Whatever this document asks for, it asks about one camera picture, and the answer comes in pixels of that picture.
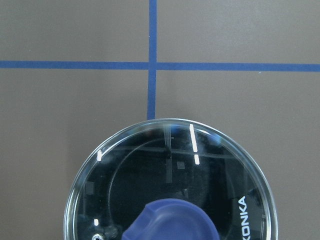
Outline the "glass pot lid blue knob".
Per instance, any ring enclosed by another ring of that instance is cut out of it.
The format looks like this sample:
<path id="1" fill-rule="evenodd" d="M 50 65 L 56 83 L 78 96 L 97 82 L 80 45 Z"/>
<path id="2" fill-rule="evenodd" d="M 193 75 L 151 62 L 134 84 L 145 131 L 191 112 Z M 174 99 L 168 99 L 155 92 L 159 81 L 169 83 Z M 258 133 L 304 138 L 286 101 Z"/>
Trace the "glass pot lid blue knob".
<path id="1" fill-rule="evenodd" d="M 66 240 L 276 240 L 274 197 L 235 141 L 199 122 L 165 118 L 101 143 L 72 184 Z"/>

